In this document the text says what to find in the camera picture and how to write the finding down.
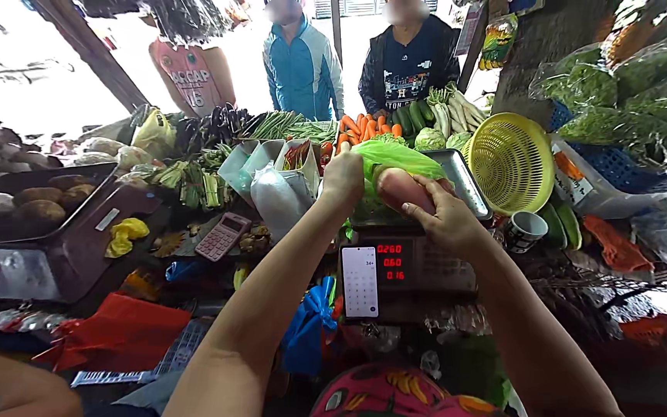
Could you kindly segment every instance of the black jacket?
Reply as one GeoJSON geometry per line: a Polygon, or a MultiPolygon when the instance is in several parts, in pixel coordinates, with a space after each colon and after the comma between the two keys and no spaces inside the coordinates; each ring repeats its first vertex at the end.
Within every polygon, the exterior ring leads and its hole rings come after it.
{"type": "MultiPolygon", "coordinates": [[[[435,54],[431,73],[428,78],[428,87],[443,88],[447,82],[459,78],[459,61],[455,55],[459,29],[452,29],[447,23],[435,15],[434,19],[441,33],[441,42],[435,54]]],[[[370,50],[367,52],[365,64],[362,67],[362,78],[359,79],[359,95],[365,103],[365,109],[369,114],[375,114],[377,110],[384,108],[384,42],[389,33],[393,31],[391,25],[378,36],[370,39],[370,50]]],[[[428,95],[428,88],[424,89],[419,98],[428,95]]]]}

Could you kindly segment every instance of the person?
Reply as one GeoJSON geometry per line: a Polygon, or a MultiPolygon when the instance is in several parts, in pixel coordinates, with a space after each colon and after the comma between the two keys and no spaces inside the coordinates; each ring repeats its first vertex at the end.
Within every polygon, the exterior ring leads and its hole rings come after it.
{"type": "MultiPolygon", "coordinates": [[[[152,15],[141,18],[156,27],[152,15]]],[[[174,49],[158,37],[148,45],[151,61],[159,71],[171,99],[186,117],[204,117],[216,106],[235,107],[236,93],[225,54],[219,47],[179,46],[174,49]]]]}
{"type": "Polygon", "coordinates": [[[359,79],[365,109],[377,119],[459,78],[459,29],[429,14],[422,0],[385,0],[391,25],[370,39],[359,79]]]}
{"type": "Polygon", "coordinates": [[[344,117],[341,64],[328,38],[296,0],[264,0],[272,30],[264,41],[264,67],[274,110],[294,110],[309,120],[344,117]]]}
{"type": "Polygon", "coordinates": [[[0,356],[0,417],[81,417],[79,396],[58,375],[0,356]]]}
{"type": "MultiPolygon", "coordinates": [[[[342,144],[326,166],[320,198],[228,300],[164,417],[262,414],[277,346],[331,238],[364,192],[362,157],[349,149],[342,144]]],[[[467,205],[437,182],[414,178],[431,195],[436,215],[410,203],[403,209],[432,241],[472,264],[496,346],[528,414],[621,416],[586,356],[467,205]]],[[[476,398],[449,396],[418,369],[368,364],[334,380],[311,415],[464,416],[467,410],[500,413],[476,398]],[[394,384],[413,394],[398,394],[394,384]]]]}

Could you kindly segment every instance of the mug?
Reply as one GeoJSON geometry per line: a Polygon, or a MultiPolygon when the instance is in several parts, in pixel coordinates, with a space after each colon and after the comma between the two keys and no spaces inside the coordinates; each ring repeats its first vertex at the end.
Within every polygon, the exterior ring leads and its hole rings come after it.
{"type": "Polygon", "coordinates": [[[506,222],[503,232],[506,250],[522,254],[529,251],[539,239],[547,234],[547,223],[531,212],[516,212],[506,222]]]}

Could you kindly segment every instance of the navy shirt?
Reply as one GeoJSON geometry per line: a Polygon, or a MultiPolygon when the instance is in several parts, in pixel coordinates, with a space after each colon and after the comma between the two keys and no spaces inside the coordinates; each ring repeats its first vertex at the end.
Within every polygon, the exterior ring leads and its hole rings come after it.
{"type": "Polygon", "coordinates": [[[384,42],[384,108],[393,111],[416,100],[426,89],[434,45],[439,41],[436,19],[430,15],[416,36],[403,46],[393,31],[384,42]]]}

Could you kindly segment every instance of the metal tray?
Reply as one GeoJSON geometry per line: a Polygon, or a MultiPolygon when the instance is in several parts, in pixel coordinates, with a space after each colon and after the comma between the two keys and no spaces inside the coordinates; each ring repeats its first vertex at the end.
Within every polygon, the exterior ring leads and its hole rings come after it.
{"type": "MultiPolygon", "coordinates": [[[[468,205],[478,220],[490,220],[493,211],[486,202],[480,188],[468,169],[465,158],[456,149],[439,149],[436,151],[422,151],[422,154],[438,162],[447,174],[447,178],[454,183],[454,191],[468,205]]],[[[363,198],[354,208],[350,217],[352,227],[371,226],[416,226],[420,225],[412,219],[403,217],[400,213],[378,202],[367,201],[363,198]]]]}
{"type": "Polygon", "coordinates": [[[67,168],[48,169],[43,171],[28,171],[19,172],[15,174],[7,174],[0,177],[0,192],[7,194],[17,194],[25,188],[31,187],[47,187],[48,180],[54,176],[60,175],[83,175],[88,176],[92,180],[92,184],[96,186],[92,194],[79,205],[79,207],[71,212],[67,212],[66,220],[59,226],[54,227],[50,232],[31,233],[22,225],[18,225],[14,219],[9,215],[0,216],[0,244],[14,243],[14,242],[32,242],[46,237],[51,237],[63,231],[81,210],[92,201],[97,194],[109,183],[112,183],[115,176],[114,172],[117,169],[117,163],[100,163],[87,166],[72,166],[67,168]]]}

